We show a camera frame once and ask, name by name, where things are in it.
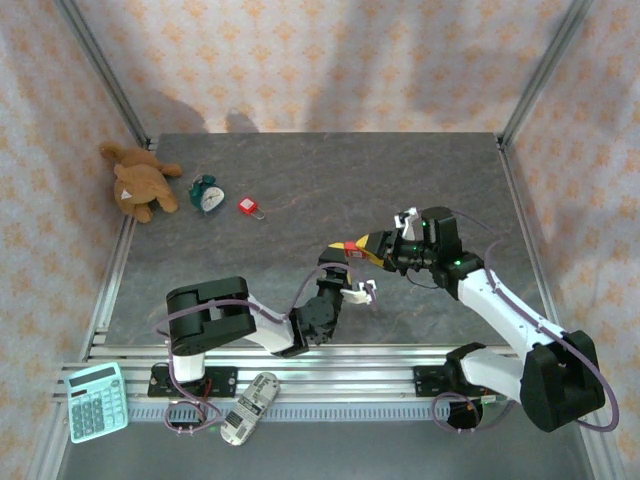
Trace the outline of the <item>brown teddy bear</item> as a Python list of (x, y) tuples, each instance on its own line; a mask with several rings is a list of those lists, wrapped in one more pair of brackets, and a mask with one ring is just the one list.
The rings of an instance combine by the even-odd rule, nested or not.
[(106, 141), (98, 146), (101, 157), (113, 164), (114, 198), (120, 210), (139, 223), (153, 217), (150, 204), (156, 201), (167, 213), (175, 213), (179, 204), (167, 177), (183, 174), (176, 163), (163, 163), (154, 153), (142, 147), (124, 147)]

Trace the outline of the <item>teal alarm clock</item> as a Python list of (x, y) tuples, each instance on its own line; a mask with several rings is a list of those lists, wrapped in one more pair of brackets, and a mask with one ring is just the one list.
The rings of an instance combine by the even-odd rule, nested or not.
[(225, 199), (224, 191), (217, 185), (213, 175), (198, 175), (189, 188), (189, 200), (192, 206), (203, 214), (217, 209)]

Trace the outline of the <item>aluminium frame post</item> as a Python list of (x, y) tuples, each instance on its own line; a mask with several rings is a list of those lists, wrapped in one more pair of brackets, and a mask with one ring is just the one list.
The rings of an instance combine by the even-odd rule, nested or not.
[(496, 142), (501, 151), (506, 151), (514, 142), (547, 81), (586, 19), (593, 2), (594, 0), (571, 0), (566, 14), (555, 30), (549, 46), (534, 69), (504, 129), (496, 135)]
[(135, 142), (140, 147), (149, 147), (151, 145), (151, 137), (143, 127), (139, 116), (129, 101), (121, 82), (118, 80), (76, 0), (53, 0), (53, 2), (67, 22), (71, 33), (75, 36), (85, 57), (98, 75), (110, 100), (121, 115)]

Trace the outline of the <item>white remote control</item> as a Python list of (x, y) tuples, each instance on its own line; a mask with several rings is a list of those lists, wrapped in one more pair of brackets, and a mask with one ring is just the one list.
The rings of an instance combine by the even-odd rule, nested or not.
[(222, 439), (231, 446), (244, 445), (279, 391), (280, 382), (273, 373), (259, 373), (225, 416), (220, 428)]

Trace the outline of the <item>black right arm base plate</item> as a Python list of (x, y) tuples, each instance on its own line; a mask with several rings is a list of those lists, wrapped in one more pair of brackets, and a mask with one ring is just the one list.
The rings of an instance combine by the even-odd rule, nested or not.
[(417, 397), (436, 397), (443, 393), (457, 393), (466, 397), (497, 395), (484, 386), (469, 384), (446, 365), (422, 365), (413, 368), (413, 384)]

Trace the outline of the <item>aluminium frame leg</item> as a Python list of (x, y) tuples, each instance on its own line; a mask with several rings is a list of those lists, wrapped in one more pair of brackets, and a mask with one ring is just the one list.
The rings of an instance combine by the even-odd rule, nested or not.
[(627, 480), (613, 432), (599, 432), (579, 425), (595, 480)]
[(69, 441), (68, 409), (66, 402), (54, 402), (37, 437), (34, 456), (25, 480), (56, 480)]

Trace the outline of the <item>aluminium table side rail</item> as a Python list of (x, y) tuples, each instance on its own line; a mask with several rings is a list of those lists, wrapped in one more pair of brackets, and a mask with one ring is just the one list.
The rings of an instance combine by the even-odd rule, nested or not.
[[(159, 161), (154, 153), (142, 147), (125, 147), (114, 141), (105, 141), (98, 146), (98, 151), (101, 157), (111, 165), (117, 163), (121, 163), (126, 167), (142, 164), (152, 166), (159, 165)], [(89, 320), (89, 326), (84, 335), (82, 350), (79, 354), (79, 360), (81, 362), (88, 359), (96, 335), (103, 335), (108, 329), (133, 238), (135, 224), (135, 220), (129, 216), (124, 216), (122, 219), (117, 241), (110, 255), (95, 301), (93, 313)]]
[(558, 311), (554, 303), (553, 295), (551, 293), (550, 284), (547, 281), (547, 278), (543, 271), (540, 254), (536, 249), (532, 224), (525, 210), (525, 198), (520, 191), (518, 181), (516, 179), (515, 167), (512, 165), (512, 162), (509, 159), (506, 148), (503, 147), (499, 142), (496, 142), (496, 146), (498, 148), (498, 154), (512, 195), (514, 208), (518, 217), (529, 259), (533, 268), (537, 288), (544, 307), (546, 318), (556, 326), (561, 326), (562, 322), (558, 317)]

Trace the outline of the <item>patterned fabric backdrop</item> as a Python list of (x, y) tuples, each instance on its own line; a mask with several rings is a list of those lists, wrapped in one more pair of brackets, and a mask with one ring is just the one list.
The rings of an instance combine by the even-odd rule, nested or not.
[[(504, 129), (571, 0), (77, 0), (145, 130)], [(0, 0), (0, 480), (26, 480), (121, 224), (132, 136), (54, 0)], [(593, 0), (509, 157), (640, 480), (640, 0)]]

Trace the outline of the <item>mint green calculator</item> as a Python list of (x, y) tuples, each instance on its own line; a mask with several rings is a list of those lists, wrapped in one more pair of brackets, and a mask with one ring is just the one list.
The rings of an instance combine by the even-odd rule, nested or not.
[(116, 362), (74, 372), (64, 379), (64, 385), (72, 443), (94, 440), (128, 426), (125, 381)]

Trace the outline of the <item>aluminium rail frame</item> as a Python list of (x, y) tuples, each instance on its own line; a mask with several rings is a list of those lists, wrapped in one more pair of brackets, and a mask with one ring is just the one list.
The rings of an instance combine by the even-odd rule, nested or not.
[[(441, 365), (450, 346), (324, 345), (284, 359), (258, 346), (219, 348), (205, 357), (207, 366), (238, 369), (238, 390), (260, 372), (280, 380), (279, 399), (290, 402), (406, 402), (415, 397), (413, 368)], [(145, 400), (151, 367), (167, 360), (162, 346), (95, 345), (84, 362), (65, 363), (53, 387), (53, 398), (67, 397), (64, 380), (89, 366), (114, 361), (126, 380), (128, 397)]]

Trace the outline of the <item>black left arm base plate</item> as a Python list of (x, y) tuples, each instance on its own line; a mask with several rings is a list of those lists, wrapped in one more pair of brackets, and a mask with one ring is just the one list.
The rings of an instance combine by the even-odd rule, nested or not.
[[(202, 379), (183, 383), (182, 388), (197, 397), (232, 398), (236, 393), (237, 376), (236, 367), (206, 366)], [(166, 363), (151, 368), (147, 395), (151, 398), (184, 397), (173, 384)]]

